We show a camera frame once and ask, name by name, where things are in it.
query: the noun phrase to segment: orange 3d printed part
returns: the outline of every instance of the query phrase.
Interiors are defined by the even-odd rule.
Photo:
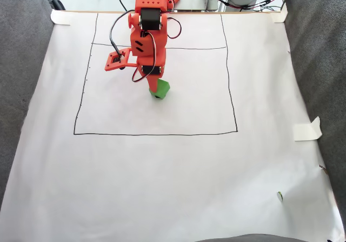
[[[136,70],[132,76],[132,81],[138,82],[147,79],[149,91],[153,96],[163,99],[170,88],[168,82],[161,80],[166,62],[165,46],[167,37],[169,37],[167,34],[167,21],[174,19],[167,15],[173,11],[174,5],[178,1],[136,0],[135,9],[127,11],[116,19],[110,30],[110,40],[116,51],[109,54],[105,70],[135,67]],[[115,23],[131,11],[135,12],[128,15],[129,28],[131,29],[131,48],[119,50],[112,40],[111,33]],[[133,56],[137,56],[136,63],[128,62],[131,52]],[[139,72],[141,77],[135,80],[137,72]]]

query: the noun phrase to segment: green object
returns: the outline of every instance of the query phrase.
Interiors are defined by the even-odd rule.
[[[277,195],[277,197],[279,198],[279,200],[280,200],[281,202],[283,202],[283,196],[282,196],[281,192],[277,192],[276,195]]]
[[[150,93],[160,99],[163,99],[164,97],[166,97],[166,94],[168,92],[168,90],[170,89],[169,87],[169,83],[167,81],[163,81],[161,79],[157,80],[157,91],[156,92],[152,92],[150,89]]]

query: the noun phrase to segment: red wire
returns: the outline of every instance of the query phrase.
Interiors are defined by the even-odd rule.
[[[234,5],[231,5],[231,4],[229,4],[229,6],[230,6],[231,8],[235,8],[235,9],[249,10],[249,9],[258,8],[258,7],[261,6],[261,5],[268,5],[269,3],[258,3],[258,5],[252,6],[252,7],[250,7],[250,8],[241,7],[241,6],[234,6]]]

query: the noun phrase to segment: orange bracket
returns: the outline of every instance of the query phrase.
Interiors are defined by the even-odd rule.
[[[137,67],[137,63],[128,63],[131,48],[125,48],[120,50],[122,56],[119,57],[118,53],[114,51],[110,53],[107,59],[106,66],[104,67],[105,71],[115,70],[115,69],[124,69],[125,67]]]

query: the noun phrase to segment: drawn rectangle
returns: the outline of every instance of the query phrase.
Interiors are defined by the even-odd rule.
[[[147,81],[133,83],[134,68],[104,71],[112,47],[94,44],[76,133],[196,135],[236,131],[228,90],[227,49],[167,49],[165,99]]]

